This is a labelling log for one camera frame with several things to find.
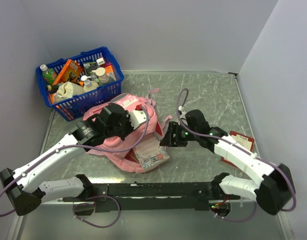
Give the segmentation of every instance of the red and white card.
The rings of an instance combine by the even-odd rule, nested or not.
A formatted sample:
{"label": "red and white card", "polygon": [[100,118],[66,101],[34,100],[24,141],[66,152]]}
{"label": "red and white card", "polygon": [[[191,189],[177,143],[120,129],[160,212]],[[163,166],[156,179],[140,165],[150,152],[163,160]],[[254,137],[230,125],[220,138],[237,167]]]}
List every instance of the red and white card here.
{"label": "red and white card", "polygon": [[[243,135],[243,134],[235,132],[235,131],[231,131],[230,136],[232,136],[232,138],[234,140],[236,140],[238,144],[245,147],[247,150],[249,150],[249,151],[253,150],[254,143],[255,143],[254,138],[252,138],[250,136]],[[232,164],[231,162],[226,160],[224,157],[221,158],[221,161],[236,168],[236,166],[234,164]]]}

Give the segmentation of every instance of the marble table surface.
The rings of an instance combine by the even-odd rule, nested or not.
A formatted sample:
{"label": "marble table surface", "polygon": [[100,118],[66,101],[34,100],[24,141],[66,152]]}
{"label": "marble table surface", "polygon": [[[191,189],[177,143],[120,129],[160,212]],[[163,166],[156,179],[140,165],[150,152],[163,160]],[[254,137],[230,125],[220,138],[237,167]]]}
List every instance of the marble table surface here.
{"label": "marble table surface", "polygon": [[[154,88],[160,88],[160,93],[152,95],[160,121],[167,115],[172,115],[176,120],[176,98],[182,88],[188,88],[189,96],[185,104],[187,112],[199,109],[211,126],[252,136],[232,74],[129,73],[125,74],[122,82],[122,92],[141,97]],[[56,144],[80,120],[67,122],[55,113],[45,150]],[[196,142],[190,142],[184,148],[169,147],[167,152],[169,160],[152,171],[140,174],[124,172],[105,157],[84,154],[62,165],[48,180],[69,179],[76,174],[85,174],[92,183],[208,182],[223,172],[246,177],[239,169],[221,162],[220,156]]]}

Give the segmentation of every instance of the orange box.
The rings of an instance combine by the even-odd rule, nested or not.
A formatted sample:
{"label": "orange box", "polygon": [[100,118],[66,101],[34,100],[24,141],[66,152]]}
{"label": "orange box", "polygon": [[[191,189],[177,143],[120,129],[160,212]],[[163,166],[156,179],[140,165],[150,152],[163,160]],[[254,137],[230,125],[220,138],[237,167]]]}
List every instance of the orange box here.
{"label": "orange box", "polygon": [[68,81],[76,84],[82,71],[83,68],[78,62],[68,59],[52,85],[66,83]]}

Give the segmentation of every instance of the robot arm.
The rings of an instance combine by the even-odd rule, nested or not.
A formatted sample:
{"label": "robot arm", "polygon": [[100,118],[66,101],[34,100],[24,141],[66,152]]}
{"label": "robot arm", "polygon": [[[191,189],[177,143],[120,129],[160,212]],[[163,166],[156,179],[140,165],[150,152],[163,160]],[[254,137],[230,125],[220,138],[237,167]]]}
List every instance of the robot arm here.
{"label": "robot arm", "polygon": [[[64,197],[78,197],[83,200],[89,196],[93,185],[83,174],[65,180],[45,181],[45,179],[62,164],[89,150],[75,147],[75,145],[95,147],[101,145],[105,139],[114,136],[124,140],[146,122],[147,118],[144,118],[141,112],[141,110],[128,112],[120,105],[110,103],[101,113],[77,123],[57,144],[35,160],[14,171],[8,168],[1,171],[0,180],[4,187],[20,175],[22,176],[6,191],[16,213],[19,216],[26,215],[41,203],[50,200]],[[42,163],[25,173],[28,168],[44,158],[46,159]]]}
{"label": "robot arm", "polygon": [[[226,158],[251,178],[243,179],[228,173],[221,173],[212,181],[214,185],[218,186],[217,191],[257,201],[258,205],[271,215],[275,215],[283,209],[292,194],[279,172],[272,166],[259,161],[256,154],[242,146],[243,151],[235,147],[234,145],[238,143],[221,128],[210,127],[201,111],[196,109],[184,114],[181,110],[183,109],[179,111],[182,116],[185,116],[187,127],[190,130],[203,135],[216,136],[225,141],[191,134],[179,123],[170,122],[168,131],[160,142],[161,146],[185,147],[188,141],[198,142],[201,147]],[[278,168],[288,177],[294,190],[289,168],[283,164]]]}

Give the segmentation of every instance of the bottle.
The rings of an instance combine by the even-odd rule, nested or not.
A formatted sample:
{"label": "bottle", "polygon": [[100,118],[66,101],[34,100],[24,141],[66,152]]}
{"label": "bottle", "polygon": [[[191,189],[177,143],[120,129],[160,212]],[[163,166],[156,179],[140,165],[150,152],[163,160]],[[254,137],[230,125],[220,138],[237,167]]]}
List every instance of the bottle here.
{"label": "bottle", "polygon": [[59,89],[59,87],[62,85],[62,84],[64,84],[63,82],[61,82],[61,83],[58,83],[58,84],[55,84],[55,85],[47,85],[46,87],[45,87],[45,89],[47,90],[47,91],[57,91],[58,89]]}
{"label": "bottle", "polygon": [[93,70],[93,72],[97,75],[99,78],[99,84],[101,85],[106,85],[106,84],[111,84],[115,82],[115,80],[106,74],[106,69],[103,67],[98,67],[96,70]]}
{"label": "bottle", "polygon": [[49,85],[52,85],[57,78],[57,73],[52,69],[48,68],[45,64],[40,66],[43,78]]}
{"label": "bottle", "polygon": [[90,81],[89,79],[91,79],[91,76],[83,75],[81,77],[81,81],[84,83],[83,90],[85,93],[95,90],[99,87],[98,83],[95,81]]}

